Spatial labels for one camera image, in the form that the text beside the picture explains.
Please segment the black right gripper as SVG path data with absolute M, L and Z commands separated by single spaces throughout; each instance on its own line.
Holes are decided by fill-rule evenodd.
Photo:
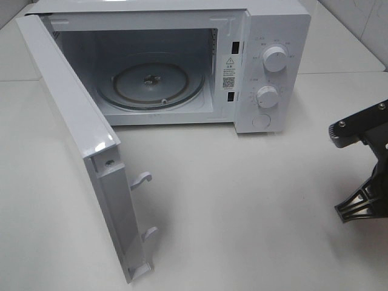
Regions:
M 387 123 L 364 129 L 360 140 L 373 151 L 377 163 L 371 177 L 335 206 L 342 222 L 387 218 Z

